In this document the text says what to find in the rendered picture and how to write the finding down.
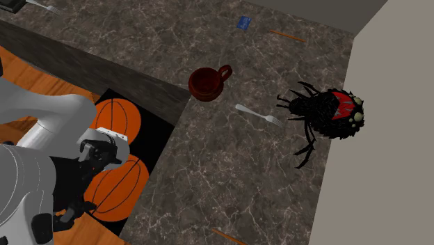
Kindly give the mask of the silver fork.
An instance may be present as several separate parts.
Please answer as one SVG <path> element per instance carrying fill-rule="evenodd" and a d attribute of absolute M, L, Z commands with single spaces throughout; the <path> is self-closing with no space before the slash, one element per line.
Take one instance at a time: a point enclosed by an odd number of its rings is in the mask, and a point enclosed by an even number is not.
<path fill-rule="evenodd" d="M 239 110 L 239 111 L 246 112 L 246 113 L 252 114 L 252 115 L 254 115 L 254 116 L 257 116 L 257 117 L 263 118 L 263 119 L 266 120 L 267 122 L 269 122 L 269 123 L 273 123 L 274 125 L 277 125 L 278 127 L 283 127 L 283 123 L 282 123 L 281 121 L 279 121 L 279 120 L 278 120 L 276 117 L 274 117 L 274 116 L 271 116 L 271 115 L 264 116 L 264 115 L 262 115 L 262 114 L 259 114 L 259 113 L 256 113 L 256 112 L 252 111 L 251 109 L 249 109 L 249 108 L 247 108 L 247 107 L 245 107 L 244 105 L 241 105 L 241 104 L 236 104 L 236 105 L 235 105 L 235 108 L 236 108 L 237 110 Z"/>
<path fill-rule="evenodd" d="M 45 5 L 42 5 L 41 3 L 38 3 L 36 0 L 25 0 L 25 2 L 29 3 L 29 4 L 33 4 L 33 5 L 41 7 L 41 8 L 44 8 L 45 10 L 51 11 L 58 16 L 62 15 L 62 12 L 54 6 L 45 6 Z"/>

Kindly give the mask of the dark flat box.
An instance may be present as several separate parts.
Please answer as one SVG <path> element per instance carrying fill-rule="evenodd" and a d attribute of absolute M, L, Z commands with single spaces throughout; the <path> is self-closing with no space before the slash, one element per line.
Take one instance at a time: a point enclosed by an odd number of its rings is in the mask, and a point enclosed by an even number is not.
<path fill-rule="evenodd" d="M 0 9 L 9 13 L 17 13 L 26 5 L 26 0 L 0 0 Z"/>

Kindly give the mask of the orange pencil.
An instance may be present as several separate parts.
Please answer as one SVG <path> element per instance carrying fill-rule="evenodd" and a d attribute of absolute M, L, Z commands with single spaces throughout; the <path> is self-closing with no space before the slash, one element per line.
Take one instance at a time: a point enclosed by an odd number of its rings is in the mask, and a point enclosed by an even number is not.
<path fill-rule="evenodd" d="M 295 37 L 295 36 L 292 36 L 292 35 L 289 35 L 289 34 L 286 34 L 286 33 L 281 33 L 281 32 L 279 32 L 279 31 L 274 31 L 274 30 L 269 30 L 271 33 L 275 33 L 275 34 L 278 34 L 278 35 L 281 35 L 281 36 L 284 36 L 284 37 L 286 37 L 286 38 L 291 38 L 291 39 L 293 39 L 293 40 L 297 40 L 297 41 L 300 41 L 300 42 L 305 42 L 306 40 L 303 40 L 302 38 L 297 38 L 297 37 Z"/>
<path fill-rule="evenodd" d="M 220 236 L 222 236 L 222 237 L 224 237 L 224 238 L 226 238 L 226 239 L 228 239 L 228 240 L 230 240 L 230 241 L 233 241 L 233 242 L 237 243 L 238 245 L 247 245 L 245 242 L 242 242 L 242 241 L 240 241 L 240 240 L 238 240 L 238 239 L 236 239 L 234 237 L 231 237 L 231 236 L 229 236 L 229 235 L 227 235 L 227 234 L 225 234 L 225 233 L 223 233 L 223 232 L 221 232 L 221 231 L 219 231 L 219 230 L 217 230 L 215 228 L 213 228 L 211 231 L 214 232 L 214 233 L 216 233 L 216 234 L 218 234 L 218 235 L 220 235 Z"/>

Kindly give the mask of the black spider toy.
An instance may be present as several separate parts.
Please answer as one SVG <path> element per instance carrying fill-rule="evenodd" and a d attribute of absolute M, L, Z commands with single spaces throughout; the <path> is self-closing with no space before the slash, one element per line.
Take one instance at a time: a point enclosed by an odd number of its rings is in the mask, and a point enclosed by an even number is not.
<path fill-rule="evenodd" d="M 300 82 L 307 94 L 295 92 L 296 98 L 288 100 L 280 95 L 277 100 L 284 102 L 293 115 L 292 120 L 304 122 L 305 136 L 308 144 L 294 154 L 304 154 L 304 160 L 296 167 L 302 168 L 310 158 L 316 142 L 315 133 L 329 139 L 346 139 L 355 136 L 364 126 L 364 101 L 352 92 L 343 89 L 329 88 L 319 91 L 307 82 Z"/>

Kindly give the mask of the blue card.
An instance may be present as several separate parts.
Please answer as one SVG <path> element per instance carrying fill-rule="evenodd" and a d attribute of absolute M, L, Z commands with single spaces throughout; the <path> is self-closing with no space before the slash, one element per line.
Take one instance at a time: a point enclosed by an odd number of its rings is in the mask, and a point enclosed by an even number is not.
<path fill-rule="evenodd" d="M 251 23 L 251 18 L 246 16 L 241 16 L 237 24 L 237 28 L 246 31 Z"/>

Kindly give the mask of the basketball patterned robot stand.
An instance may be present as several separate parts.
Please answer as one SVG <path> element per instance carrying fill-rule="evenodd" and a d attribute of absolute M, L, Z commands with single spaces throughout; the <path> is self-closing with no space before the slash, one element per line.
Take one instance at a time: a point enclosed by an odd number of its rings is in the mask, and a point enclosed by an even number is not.
<path fill-rule="evenodd" d="M 95 105 L 97 115 L 90 127 L 103 127 L 125 135 L 130 153 L 122 166 L 94 177 L 84 200 L 97 206 L 88 214 L 119 235 L 174 126 L 111 89 Z"/>

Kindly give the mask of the dark red mug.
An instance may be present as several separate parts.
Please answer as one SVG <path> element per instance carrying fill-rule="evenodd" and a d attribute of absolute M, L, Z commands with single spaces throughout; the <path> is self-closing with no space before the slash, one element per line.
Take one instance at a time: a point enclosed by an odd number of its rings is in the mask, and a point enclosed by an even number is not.
<path fill-rule="evenodd" d="M 197 100 L 210 102 L 222 93 L 225 81 L 232 73 L 230 65 L 224 65 L 218 70 L 208 67 L 198 68 L 189 77 L 188 89 Z"/>

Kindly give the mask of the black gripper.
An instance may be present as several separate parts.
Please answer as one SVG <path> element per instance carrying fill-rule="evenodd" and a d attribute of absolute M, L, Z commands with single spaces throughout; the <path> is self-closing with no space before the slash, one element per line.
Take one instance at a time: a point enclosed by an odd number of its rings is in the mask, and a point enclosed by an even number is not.
<path fill-rule="evenodd" d="M 62 215 L 53 215 L 53 231 L 69 230 L 74 225 L 74 215 L 96 209 L 96 204 L 85 201 L 84 194 L 93 178 L 102 168 L 93 161 L 78 161 L 62 157 L 50 157 L 56 169 L 56 183 L 53 191 L 53 211 L 66 210 Z"/>

